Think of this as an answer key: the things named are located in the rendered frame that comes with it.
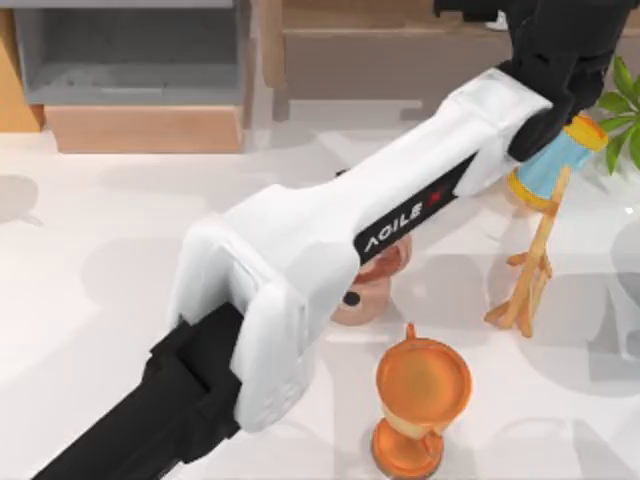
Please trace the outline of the wooden open shelf unit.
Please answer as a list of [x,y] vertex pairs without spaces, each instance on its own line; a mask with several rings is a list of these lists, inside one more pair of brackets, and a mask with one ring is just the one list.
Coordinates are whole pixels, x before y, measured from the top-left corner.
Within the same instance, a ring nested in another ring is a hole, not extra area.
[[418,100],[401,117],[419,119],[511,49],[505,32],[436,15],[435,0],[250,1],[276,121],[293,100]]

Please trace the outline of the blue cup with yellow bands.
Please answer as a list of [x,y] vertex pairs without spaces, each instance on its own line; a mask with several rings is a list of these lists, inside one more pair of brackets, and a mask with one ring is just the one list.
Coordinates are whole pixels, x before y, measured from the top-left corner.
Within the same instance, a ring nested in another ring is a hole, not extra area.
[[507,177],[511,192],[526,206],[544,211],[565,166],[579,171],[608,142],[607,133],[588,115],[579,114],[546,147]]

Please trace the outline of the green plant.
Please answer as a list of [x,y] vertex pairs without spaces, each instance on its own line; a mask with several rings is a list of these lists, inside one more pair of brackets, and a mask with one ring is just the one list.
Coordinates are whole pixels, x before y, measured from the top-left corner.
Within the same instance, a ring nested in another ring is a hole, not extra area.
[[614,89],[601,95],[597,107],[606,113],[599,125],[608,135],[605,161],[613,175],[627,147],[631,161],[640,171],[640,74],[633,76],[624,59],[615,55],[612,63]]

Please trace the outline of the pink round pot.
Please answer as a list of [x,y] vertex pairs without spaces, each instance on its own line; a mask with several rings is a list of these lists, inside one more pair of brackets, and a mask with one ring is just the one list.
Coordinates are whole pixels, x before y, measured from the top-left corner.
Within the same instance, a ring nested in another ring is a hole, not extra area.
[[412,255],[412,238],[406,235],[369,260],[359,271],[331,320],[359,326],[382,315],[391,298],[391,278],[402,271]]

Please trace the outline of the pale wooden drawer front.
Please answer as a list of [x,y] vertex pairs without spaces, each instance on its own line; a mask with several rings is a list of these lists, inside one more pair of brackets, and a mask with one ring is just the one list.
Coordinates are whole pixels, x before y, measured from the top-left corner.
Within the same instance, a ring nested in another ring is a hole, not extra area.
[[242,149],[245,108],[237,105],[47,105],[62,153],[201,154]]

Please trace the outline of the orange trophy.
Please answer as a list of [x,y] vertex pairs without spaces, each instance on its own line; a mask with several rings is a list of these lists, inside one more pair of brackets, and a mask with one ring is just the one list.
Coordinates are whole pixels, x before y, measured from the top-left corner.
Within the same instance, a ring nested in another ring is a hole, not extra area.
[[375,383],[383,412],[370,442],[376,466],[390,480],[427,480],[443,458],[443,431],[470,400],[467,363],[409,323],[405,338],[383,354]]

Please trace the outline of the wooden cupboard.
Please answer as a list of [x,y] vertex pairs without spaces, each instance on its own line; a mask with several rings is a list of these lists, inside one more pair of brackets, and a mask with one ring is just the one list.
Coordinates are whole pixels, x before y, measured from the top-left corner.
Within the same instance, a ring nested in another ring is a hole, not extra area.
[[0,8],[0,133],[36,133],[44,126],[42,105],[25,101],[13,11]]

